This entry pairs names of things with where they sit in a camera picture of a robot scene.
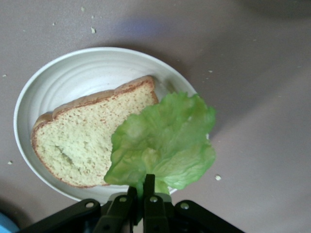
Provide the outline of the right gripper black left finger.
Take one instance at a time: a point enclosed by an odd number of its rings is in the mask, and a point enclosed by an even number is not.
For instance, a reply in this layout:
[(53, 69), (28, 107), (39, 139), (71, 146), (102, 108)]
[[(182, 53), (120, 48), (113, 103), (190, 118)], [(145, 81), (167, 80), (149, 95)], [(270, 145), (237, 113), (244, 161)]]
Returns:
[(132, 233), (136, 221), (137, 190), (113, 194), (101, 207), (101, 216), (94, 228), (95, 233)]

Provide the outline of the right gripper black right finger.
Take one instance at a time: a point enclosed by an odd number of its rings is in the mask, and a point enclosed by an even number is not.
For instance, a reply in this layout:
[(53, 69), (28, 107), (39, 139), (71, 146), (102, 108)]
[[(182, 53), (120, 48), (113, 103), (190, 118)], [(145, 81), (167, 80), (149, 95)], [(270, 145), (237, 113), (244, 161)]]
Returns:
[(155, 192), (155, 175), (147, 174), (143, 185), (143, 232), (169, 233), (165, 203), (170, 196)]

